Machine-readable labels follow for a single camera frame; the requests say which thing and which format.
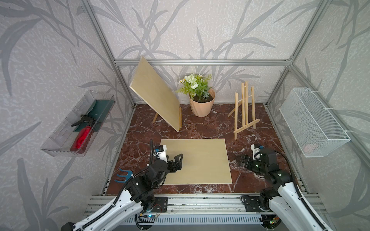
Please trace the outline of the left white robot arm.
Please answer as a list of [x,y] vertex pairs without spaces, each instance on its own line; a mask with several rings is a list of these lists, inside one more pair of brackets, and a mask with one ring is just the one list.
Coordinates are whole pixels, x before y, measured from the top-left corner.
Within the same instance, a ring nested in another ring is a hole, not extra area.
[[98,211],[77,223],[67,222],[62,231],[112,231],[127,218],[151,210],[155,205],[154,190],[160,188],[169,173],[182,169],[183,154],[174,160],[157,159],[131,177],[118,195]]

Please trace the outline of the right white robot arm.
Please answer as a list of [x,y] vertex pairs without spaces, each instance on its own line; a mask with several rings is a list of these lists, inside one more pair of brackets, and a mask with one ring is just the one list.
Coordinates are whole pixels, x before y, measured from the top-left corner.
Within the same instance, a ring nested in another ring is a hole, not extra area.
[[295,181],[294,171],[280,168],[279,152],[259,144],[251,145],[251,150],[252,156],[245,155],[241,165],[272,186],[262,190],[258,197],[241,196],[246,211],[274,212],[275,218],[262,219],[267,230],[278,225],[278,218],[290,231],[330,231],[331,227],[304,197]]

